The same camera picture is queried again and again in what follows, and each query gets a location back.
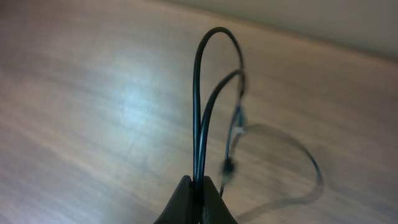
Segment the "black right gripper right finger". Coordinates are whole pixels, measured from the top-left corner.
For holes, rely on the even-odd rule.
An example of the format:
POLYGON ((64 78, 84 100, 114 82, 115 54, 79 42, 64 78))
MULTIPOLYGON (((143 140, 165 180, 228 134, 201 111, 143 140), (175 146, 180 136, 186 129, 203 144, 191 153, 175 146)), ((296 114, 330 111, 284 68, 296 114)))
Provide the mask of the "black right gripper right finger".
POLYGON ((203 179, 202 224, 237 224, 210 177, 203 179))

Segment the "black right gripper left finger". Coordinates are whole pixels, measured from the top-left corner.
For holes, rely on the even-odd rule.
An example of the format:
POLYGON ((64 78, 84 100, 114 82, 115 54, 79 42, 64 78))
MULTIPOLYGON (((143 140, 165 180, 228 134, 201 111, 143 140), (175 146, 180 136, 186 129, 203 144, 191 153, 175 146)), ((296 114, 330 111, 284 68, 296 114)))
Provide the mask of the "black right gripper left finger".
POLYGON ((193 223, 193 187, 189 175, 180 179, 170 200, 154 224, 193 223))

